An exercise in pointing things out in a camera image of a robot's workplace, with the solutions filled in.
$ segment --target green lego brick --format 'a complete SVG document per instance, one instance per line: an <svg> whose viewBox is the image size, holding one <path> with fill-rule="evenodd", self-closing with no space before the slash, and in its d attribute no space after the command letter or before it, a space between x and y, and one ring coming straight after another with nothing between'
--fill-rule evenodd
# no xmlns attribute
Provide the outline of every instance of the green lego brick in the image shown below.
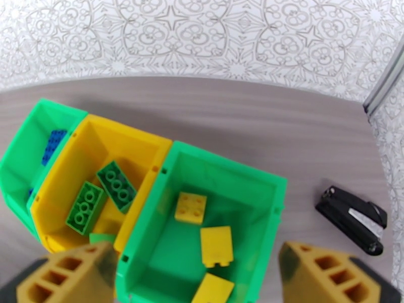
<svg viewBox="0 0 404 303"><path fill-rule="evenodd" d="M109 241L110 243L114 244L116 235L112 234L90 234L90 243L97 243L100 241Z"/></svg>
<svg viewBox="0 0 404 303"><path fill-rule="evenodd" d="M97 177L119 211L123 214L127 213L137 191L118 164L112 161L97 172Z"/></svg>
<svg viewBox="0 0 404 303"><path fill-rule="evenodd" d="M81 235L88 235L94 228L101 210L104 207L107 195L104 191L86 181L73 203L66 224Z"/></svg>

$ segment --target green plastic bin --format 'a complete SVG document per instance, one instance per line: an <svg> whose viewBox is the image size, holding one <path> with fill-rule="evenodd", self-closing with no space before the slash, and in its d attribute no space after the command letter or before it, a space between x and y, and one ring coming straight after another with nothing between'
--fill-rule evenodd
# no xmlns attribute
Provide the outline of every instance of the green plastic bin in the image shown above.
<svg viewBox="0 0 404 303"><path fill-rule="evenodd" d="M119 301L189 303L209 272L235 283L228 303L255 302L286 184L285 178L174 142L118 262ZM202 264L200 226L174 219L181 191L208 197L202 227L231 227L234 261L229 267Z"/></svg>
<svg viewBox="0 0 404 303"><path fill-rule="evenodd" d="M59 152L87 114L86 111L41 99L0 161L0 188L6 205L38 240L30 213L32 202ZM49 136L57 129L65 129L67 134L44 166L41 162Z"/></svg>

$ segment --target wood grain surface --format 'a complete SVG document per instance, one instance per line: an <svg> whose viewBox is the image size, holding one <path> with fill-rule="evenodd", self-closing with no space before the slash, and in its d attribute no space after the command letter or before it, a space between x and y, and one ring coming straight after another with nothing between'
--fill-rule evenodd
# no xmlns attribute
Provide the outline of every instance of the wood grain surface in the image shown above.
<svg viewBox="0 0 404 303"><path fill-rule="evenodd" d="M259 302L282 302L277 253L286 240L358 255L391 277L392 232L381 256L364 254L314 209L330 183L390 213L376 142L360 104L236 81L129 77L69 81L0 94L0 155L40 97L181 140L289 179ZM45 253L0 203L0 284Z"/></svg>

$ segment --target stapler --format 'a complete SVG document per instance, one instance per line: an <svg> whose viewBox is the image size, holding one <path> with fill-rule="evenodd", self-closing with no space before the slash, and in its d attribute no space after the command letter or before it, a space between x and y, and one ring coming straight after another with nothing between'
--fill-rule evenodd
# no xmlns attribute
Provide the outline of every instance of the stapler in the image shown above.
<svg viewBox="0 0 404 303"><path fill-rule="evenodd" d="M387 213L376 204L331 186L321 195L316 209L365 253L383 253L380 239L387 227Z"/></svg>

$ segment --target blue lego brick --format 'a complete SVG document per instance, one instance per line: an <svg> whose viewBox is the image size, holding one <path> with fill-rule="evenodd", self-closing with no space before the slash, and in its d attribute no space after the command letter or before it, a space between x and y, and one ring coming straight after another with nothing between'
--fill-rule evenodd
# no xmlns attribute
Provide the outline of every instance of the blue lego brick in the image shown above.
<svg viewBox="0 0 404 303"><path fill-rule="evenodd" d="M49 140L47 142L45 153L42 157L42 165L46 166L49 159L52 157L52 154L55 152L56 147L58 147L60 141L62 141L63 137L66 135L67 130L59 129L53 130L50 134Z"/></svg>

